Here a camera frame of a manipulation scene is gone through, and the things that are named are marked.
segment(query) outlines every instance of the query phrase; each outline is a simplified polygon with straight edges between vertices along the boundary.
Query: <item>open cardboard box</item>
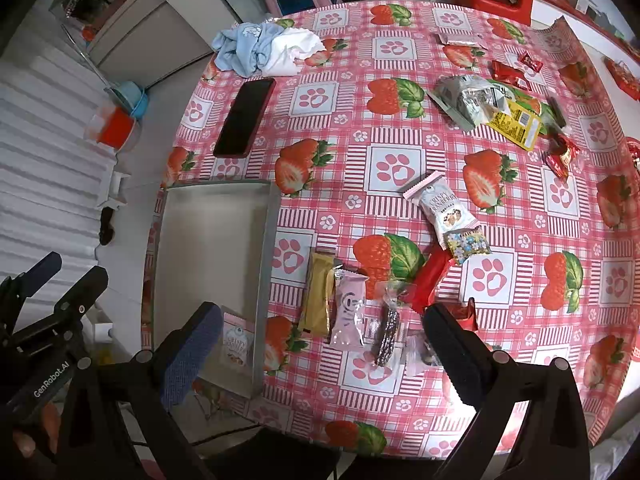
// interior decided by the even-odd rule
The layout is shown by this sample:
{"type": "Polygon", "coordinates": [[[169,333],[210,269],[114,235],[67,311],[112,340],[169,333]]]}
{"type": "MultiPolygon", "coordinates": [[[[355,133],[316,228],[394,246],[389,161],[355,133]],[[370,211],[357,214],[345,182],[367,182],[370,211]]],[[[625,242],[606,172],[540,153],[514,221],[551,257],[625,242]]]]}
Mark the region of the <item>open cardboard box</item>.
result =
{"type": "Polygon", "coordinates": [[[255,324],[242,372],[222,364],[222,336],[199,375],[240,396],[262,390],[264,337],[280,190],[263,180],[204,182],[167,191],[154,291],[154,345],[203,301],[255,324]]]}

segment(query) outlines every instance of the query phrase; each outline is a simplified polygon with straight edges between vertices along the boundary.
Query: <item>yellow snack wrapper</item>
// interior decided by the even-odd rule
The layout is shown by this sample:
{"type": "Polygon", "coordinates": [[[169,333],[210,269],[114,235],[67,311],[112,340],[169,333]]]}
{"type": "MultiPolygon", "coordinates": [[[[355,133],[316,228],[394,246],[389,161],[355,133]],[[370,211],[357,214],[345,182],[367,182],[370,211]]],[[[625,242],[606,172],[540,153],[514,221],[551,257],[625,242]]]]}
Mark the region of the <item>yellow snack wrapper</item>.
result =
{"type": "Polygon", "coordinates": [[[298,328],[313,336],[329,335],[329,298],[334,294],[334,257],[311,253],[298,328]]]}
{"type": "Polygon", "coordinates": [[[502,112],[496,112],[487,126],[491,126],[511,142],[531,152],[536,145],[536,140],[538,140],[542,122],[536,114],[523,108],[516,101],[508,100],[507,104],[511,111],[511,117],[502,112]]]}

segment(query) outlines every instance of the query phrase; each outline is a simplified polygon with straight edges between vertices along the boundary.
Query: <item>pink wrapper with bear face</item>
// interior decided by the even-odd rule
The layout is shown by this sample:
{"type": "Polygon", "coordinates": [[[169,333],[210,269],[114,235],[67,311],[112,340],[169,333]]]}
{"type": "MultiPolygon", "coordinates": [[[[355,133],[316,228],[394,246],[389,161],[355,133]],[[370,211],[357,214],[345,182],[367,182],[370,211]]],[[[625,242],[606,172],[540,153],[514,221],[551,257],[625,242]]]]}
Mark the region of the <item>pink wrapper with bear face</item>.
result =
{"type": "Polygon", "coordinates": [[[359,350],[363,347],[365,282],[369,278],[356,272],[335,271],[336,316],[329,346],[337,350],[359,350]]]}

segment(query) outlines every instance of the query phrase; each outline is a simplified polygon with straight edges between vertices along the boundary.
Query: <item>smartphone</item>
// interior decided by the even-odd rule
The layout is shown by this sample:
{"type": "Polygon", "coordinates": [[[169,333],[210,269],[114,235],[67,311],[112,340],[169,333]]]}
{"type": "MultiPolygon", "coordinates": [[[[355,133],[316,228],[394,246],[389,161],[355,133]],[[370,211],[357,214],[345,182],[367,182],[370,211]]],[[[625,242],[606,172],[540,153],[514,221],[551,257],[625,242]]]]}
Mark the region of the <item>smartphone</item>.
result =
{"type": "Polygon", "coordinates": [[[275,79],[270,77],[248,81],[240,87],[213,148],[214,156],[245,158],[249,154],[275,85],[275,79]]]}

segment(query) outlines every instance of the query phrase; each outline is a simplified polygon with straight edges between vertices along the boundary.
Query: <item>red wrapper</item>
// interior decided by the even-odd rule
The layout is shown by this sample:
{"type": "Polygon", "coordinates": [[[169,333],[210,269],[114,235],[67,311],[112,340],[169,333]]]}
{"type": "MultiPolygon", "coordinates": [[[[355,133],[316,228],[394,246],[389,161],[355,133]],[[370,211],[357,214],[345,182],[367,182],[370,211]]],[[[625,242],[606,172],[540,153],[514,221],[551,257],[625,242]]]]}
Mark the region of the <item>red wrapper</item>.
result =
{"type": "Polygon", "coordinates": [[[492,60],[491,67],[494,70],[494,79],[496,81],[507,83],[507,85],[512,85],[531,92],[531,85],[524,77],[524,72],[522,70],[505,65],[495,59],[492,60]]]}
{"type": "Polygon", "coordinates": [[[542,159],[556,177],[566,182],[569,178],[569,165],[578,159],[580,148],[561,134],[556,134],[551,143],[551,150],[543,153],[542,159]]]}
{"type": "Polygon", "coordinates": [[[542,61],[535,60],[531,57],[531,54],[526,50],[518,56],[518,61],[523,65],[527,65],[533,72],[540,72],[542,70],[542,61]]]}

